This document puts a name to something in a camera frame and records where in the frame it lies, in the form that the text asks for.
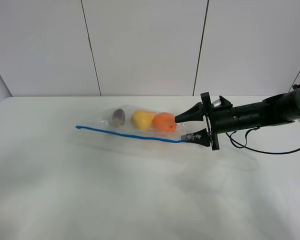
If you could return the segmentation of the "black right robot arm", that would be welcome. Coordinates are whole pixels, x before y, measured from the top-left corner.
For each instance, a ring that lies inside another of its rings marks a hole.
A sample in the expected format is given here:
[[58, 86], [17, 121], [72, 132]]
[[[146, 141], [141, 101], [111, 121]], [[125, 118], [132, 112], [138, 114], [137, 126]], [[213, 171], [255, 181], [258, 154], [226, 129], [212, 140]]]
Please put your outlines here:
[[210, 94], [205, 92], [200, 95], [200, 102], [175, 116], [174, 121], [206, 121], [206, 128], [183, 135], [183, 142], [211, 147], [216, 151], [220, 148], [218, 135], [226, 134], [234, 147], [246, 149], [246, 144], [232, 138], [236, 131], [246, 130], [250, 133], [262, 127], [286, 125], [300, 119], [300, 84], [292, 88], [291, 92], [236, 107], [223, 96], [212, 102]]

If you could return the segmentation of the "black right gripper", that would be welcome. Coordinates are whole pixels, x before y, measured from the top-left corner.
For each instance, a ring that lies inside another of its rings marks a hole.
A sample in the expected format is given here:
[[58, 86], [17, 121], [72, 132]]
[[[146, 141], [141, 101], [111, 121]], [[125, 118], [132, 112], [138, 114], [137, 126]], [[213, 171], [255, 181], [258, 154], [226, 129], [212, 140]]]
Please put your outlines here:
[[207, 120], [208, 132], [204, 128], [197, 132], [187, 133], [181, 136], [185, 143], [198, 144], [204, 147], [210, 147], [213, 151], [219, 150], [218, 134], [226, 133], [234, 129], [237, 124], [236, 109], [214, 108], [212, 106], [210, 94], [204, 92], [200, 94], [201, 102], [196, 103], [189, 110], [174, 117], [175, 123], [185, 122], [203, 122], [204, 117]]

